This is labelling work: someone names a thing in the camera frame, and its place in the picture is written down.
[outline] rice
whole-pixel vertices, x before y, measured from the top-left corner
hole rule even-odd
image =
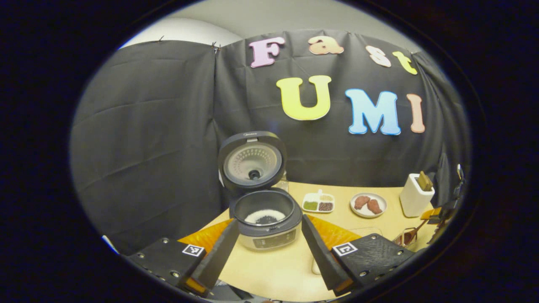
[[[274,223],[277,221],[281,221],[285,218],[285,214],[283,214],[280,211],[273,210],[273,209],[262,209],[259,211],[255,211],[254,213],[250,214],[245,218],[245,222],[251,223],[251,224],[260,224],[260,220],[264,218],[264,221],[268,221],[268,223]]]

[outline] blue letter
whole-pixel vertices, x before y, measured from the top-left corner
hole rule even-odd
[[[384,124],[380,128],[382,134],[400,134],[397,122],[397,107],[395,105],[397,95],[392,92],[381,92],[375,107],[362,89],[348,89],[344,94],[352,101],[353,123],[348,128],[349,132],[352,134],[365,134],[367,132],[367,127],[363,124],[363,117],[365,117],[373,133],[378,130],[378,126],[382,118],[384,118]]]

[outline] white plate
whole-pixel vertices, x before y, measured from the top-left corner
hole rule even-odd
[[[331,200],[329,201],[324,201],[322,199],[320,199],[321,196],[329,196],[331,198]],[[312,209],[305,209],[303,207],[303,205],[305,205],[305,202],[316,202],[316,210],[312,210]],[[318,207],[320,206],[320,203],[331,203],[333,204],[333,207],[331,208],[331,210],[318,210]],[[333,195],[330,195],[330,194],[326,194],[325,192],[322,192],[321,189],[318,190],[318,192],[312,192],[310,194],[305,194],[305,197],[303,198],[303,202],[301,202],[301,209],[303,209],[304,211],[310,211],[310,212],[332,212],[334,209],[335,209],[335,197]]]
[[[361,209],[355,209],[354,206],[356,205],[356,199],[359,196],[367,196],[371,199],[376,199],[378,201],[378,206],[380,206],[382,212],[376,215],[374,212],[369,210],[367,204],[365,204]],[[358,216],[364,218],[376,218],[381,214],[385,213],[385,210],[388,209],[388,203],[385,201],[384,198],[379,195],[373,194],[371,192],[360,192],[359,194],[352,197],[352,199],[350,200],[350,208],[352,208],[352,211],[355,212]]]

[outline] rice cooker lid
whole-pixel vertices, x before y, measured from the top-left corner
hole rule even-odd
[[[219,150],[219,180],[234,191],[268,189],[281,180],[286,156],[284,143],[274,133],[236,134],[226,139]]]

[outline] wooden table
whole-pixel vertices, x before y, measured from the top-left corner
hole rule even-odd
[[[393,240],[405,228],[417,227],[419,217],[406,218],[400,205],[399,194],[402,187],[366,188],[337,187],[327,185],[289,182],[288,192],[301,204],[305,194],[323,192],[335,197],[335,210],[327,213],[305,212],[324,219],[342,228],[351,230],[360,236],[381,233]],[[376,218],[362,218],[350,208],[350,199],[359,192],[372,192],[385,198],[388,208]],[[432,209],[429,204],[425,210]],[[229,219],[226,210],[204,228]],[[427,246],[434,234],[435,225],[425,224],[418,232],[417,242],[408,247],[417,251]],[[302,233],[296,234],[293,243],[270,252],[250,251],[236,242],[219,279],[261,297],[284,301],[318,301],[335,298],[329,291],[322,276],[312,272],[313,255]]]

